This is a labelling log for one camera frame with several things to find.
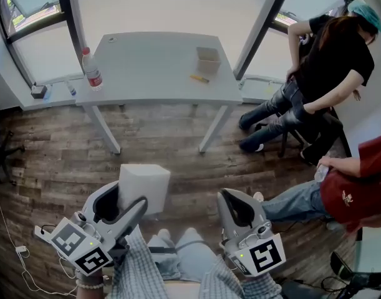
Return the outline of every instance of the plaid shirt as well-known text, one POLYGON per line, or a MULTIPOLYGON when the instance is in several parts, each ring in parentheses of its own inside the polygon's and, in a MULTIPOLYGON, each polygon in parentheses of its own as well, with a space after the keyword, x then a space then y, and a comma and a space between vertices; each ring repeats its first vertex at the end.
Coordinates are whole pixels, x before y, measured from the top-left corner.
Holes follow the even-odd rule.
MULTIPOLYGON (((137 227, 127 237, 130 245, 124 262, 116 265, 108 299, 168 299, 164 281, 137 227)), ((211 271, 201 281, 199 299, 282 299, 281 287, 270 274, 245 282, 243 287, 234 273, 217 256, 211 271)))

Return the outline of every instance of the table leg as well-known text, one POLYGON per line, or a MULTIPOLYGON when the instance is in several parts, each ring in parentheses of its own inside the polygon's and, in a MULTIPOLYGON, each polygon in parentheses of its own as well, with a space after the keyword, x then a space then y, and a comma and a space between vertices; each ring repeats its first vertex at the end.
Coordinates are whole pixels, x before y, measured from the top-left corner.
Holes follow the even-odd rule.
POLYGON ((228 106, 223 105, 219 109, 213 123, 211 124, 210 128, 207 131, 207 134, 205 134, 203 141, 198 147, 198 150, 200 151, 200 153, 204 153, 208 149, 208 147, 210 147, 210 144, 214 140, 214 137, 219 133, 219 131, 225 125, 226 121, 230 117, 230 114, 232 114, 232 111, 233 111, 233 106, 230 106, 230 105, 228 106))
POLYGON ((101 112, 99 111, 99 108, 96 106, 83 106, 86 114, 90 117, 93 124, 96 127, 96 130, 100 135, 102 135, 105 143, 110 148, 110 151, 114 154, 120 154, 121 153, 121 147, 118 145, 117 141, 115 140, 113 134, 110 131, 110 128, 107 126, 101 112))

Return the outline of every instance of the white box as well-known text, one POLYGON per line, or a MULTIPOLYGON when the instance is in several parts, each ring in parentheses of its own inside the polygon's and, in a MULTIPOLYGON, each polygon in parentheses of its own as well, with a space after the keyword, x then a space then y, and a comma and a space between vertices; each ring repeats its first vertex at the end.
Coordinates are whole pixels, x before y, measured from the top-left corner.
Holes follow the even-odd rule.
POLYGON ((215 74, 221 65, 218 50, 211 47, 197 47, 196 49, 197 70, 203 73, 215 74))
POLYGON ((122 164, 118 181, 118 204, 126 209, 133 201, 145 196, 148 201, 146 215, 164 210, 171 172, 153 164, 122 164))

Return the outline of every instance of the black t-shirt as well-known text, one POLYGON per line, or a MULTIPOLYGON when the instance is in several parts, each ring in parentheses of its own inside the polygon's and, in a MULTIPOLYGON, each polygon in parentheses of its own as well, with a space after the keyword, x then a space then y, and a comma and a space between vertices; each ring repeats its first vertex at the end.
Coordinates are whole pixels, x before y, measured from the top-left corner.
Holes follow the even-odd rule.
POLYGON ((298 87, 308 102, 329 93, 351 70, 363 76, 362 85, 366 86, 375 66, 364 39, 357 32, 351 35, 339 34, 319 50, 324 26, 331 19, 333 17, 323 15, 309 21, 316 39, 309 55, 294 73, 298 87))

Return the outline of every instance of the yellow pencil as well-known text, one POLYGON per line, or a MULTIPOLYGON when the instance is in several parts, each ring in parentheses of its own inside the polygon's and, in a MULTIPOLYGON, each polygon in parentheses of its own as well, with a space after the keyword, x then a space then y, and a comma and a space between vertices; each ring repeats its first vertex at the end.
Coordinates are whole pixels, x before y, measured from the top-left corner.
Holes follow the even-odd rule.
POLYGON ((199 77, 198 75, 190 75, 191 78, 197 80, 197 81, 200 81, 200 82, 203 82, 203 83, 209 83, 210 80, 207 80, 206 78, 203 78, 203 77, 199 77))

